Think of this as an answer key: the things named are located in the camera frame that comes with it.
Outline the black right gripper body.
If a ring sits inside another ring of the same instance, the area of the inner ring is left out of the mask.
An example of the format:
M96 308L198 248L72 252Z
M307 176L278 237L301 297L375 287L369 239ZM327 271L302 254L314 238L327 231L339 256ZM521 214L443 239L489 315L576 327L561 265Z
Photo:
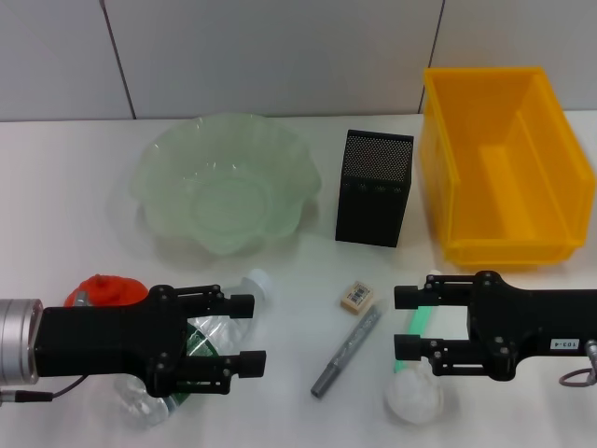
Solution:
M484 374L510 381L527 358L587 355L587 343L597 343L597 289L522 289L481 271L473 276L467 325Z

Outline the white paper ball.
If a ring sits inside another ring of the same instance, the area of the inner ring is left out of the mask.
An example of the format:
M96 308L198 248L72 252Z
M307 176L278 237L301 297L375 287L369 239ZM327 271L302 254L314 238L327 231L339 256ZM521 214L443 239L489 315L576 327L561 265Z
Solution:
M404 364L393 376L385 392L388 408L400 420L424 425L443 411L444 395L439 378L428 362Z

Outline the pale green glass fruit plate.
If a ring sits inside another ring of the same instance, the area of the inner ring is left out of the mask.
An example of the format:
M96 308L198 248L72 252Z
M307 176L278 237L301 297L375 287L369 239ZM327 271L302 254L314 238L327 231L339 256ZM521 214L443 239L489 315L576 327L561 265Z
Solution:
M161 134L143 151L130 189L156 235L226 256L294 232L321 184L296 133L274 119L223 113Z

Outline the clear water bottle green label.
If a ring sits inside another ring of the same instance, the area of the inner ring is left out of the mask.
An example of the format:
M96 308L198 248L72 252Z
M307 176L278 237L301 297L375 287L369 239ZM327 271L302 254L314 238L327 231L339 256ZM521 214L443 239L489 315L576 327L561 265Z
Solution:
M232 319L228 316L206 316L188 321L187 353L190 356L235 355L243 349L260 314L271 298L271 279L266 272L254 269L240 284L223 289L225 296L249 294L255 299L253 317ZM115 380L120 405L138 427L153 427L166 421L187 399L188 394L175 393L167 398L153 398L144 383L131 375Z

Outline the grey marker pen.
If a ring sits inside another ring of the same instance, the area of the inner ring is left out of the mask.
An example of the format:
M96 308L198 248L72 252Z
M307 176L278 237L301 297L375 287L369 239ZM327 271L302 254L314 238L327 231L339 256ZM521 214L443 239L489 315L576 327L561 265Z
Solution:
M359 350L368 335L375 329L382 318L385 308L379 304L372 304L363 316L356 322L347 337L340 344L336 353L328 361L323 372L311 388L311 394L321 399L344 371L355 353Z

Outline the black mesh pen holder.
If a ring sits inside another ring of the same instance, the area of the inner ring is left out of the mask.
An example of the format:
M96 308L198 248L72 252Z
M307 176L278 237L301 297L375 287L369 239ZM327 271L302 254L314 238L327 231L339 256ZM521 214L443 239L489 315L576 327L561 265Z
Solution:
M414 137L350 130L341 173L335 239L395 247L410 195Z

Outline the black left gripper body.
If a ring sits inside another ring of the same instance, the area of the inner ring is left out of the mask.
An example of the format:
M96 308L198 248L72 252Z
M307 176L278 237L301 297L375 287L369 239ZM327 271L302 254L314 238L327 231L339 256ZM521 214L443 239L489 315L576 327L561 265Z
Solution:
M125 373L145 383L153 397L178 388L177 365L185 356L187 318L177 290L152 287L126 306L49 307L35 337L40 377Z

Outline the beige eraser with barcode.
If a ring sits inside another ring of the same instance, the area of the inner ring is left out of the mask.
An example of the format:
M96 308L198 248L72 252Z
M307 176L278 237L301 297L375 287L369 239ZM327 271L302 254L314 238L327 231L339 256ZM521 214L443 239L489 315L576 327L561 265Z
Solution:
M354 282L340 299L340 306L345 310L358 315L371 301L373 290L362 282Z

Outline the yellow plastic bin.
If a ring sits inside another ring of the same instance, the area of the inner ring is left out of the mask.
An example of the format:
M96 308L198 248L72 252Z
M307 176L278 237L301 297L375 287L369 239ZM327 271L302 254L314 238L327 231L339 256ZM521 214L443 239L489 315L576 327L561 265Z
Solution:
M597 178L539 67L429 68L419 143L444 258L558 264L587 239Z

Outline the mint green retractable pen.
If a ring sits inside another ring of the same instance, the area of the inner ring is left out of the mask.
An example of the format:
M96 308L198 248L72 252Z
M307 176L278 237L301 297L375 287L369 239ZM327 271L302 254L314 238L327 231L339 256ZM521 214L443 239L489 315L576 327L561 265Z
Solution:
M433 270L430 272L429 275L440 275L440 274L441 274L440 271ZM433 307L431 307L431 306L421 306L418 309L414 310L411 315L406 334L423 336L426 331L432 311L433 311ZM406 367L406 361L397 360L395 363L395 367L394 367L394 373L398 373L399 371L403 370L405 367Z

